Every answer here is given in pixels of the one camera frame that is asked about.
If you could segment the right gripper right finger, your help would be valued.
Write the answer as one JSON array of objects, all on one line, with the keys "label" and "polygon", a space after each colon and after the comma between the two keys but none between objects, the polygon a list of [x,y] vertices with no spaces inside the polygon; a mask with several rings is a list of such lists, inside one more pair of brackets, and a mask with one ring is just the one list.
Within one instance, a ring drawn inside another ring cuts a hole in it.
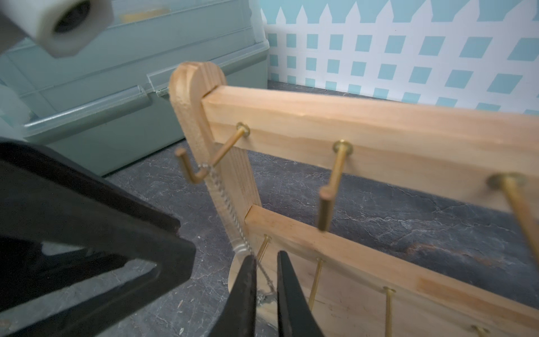
[{"label": "right gripper right finger", "polygon": [[279,336],[324,336],[286,251],[277,254],[277,302]]}]

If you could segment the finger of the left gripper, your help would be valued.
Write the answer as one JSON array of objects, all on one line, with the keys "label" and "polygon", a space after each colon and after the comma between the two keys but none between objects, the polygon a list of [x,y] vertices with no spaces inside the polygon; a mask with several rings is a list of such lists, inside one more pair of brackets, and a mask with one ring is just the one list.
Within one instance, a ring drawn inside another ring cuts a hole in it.
[{"label": "finger of the left gripper", "polygon": [[1,142],[1,309],[151,261],[151,271],[17,331],[95,336],[188,281],[180,222],[40,145]]}]

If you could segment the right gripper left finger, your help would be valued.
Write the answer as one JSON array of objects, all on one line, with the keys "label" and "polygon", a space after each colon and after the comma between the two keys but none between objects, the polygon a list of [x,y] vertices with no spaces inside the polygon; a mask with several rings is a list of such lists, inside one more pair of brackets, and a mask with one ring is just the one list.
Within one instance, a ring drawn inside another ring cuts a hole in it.
[{"label": "right gripper left finger", "polygon": [[254,336],[257,300],[257,263],[247,256],[234,281],[225,307],[209,336]]}]

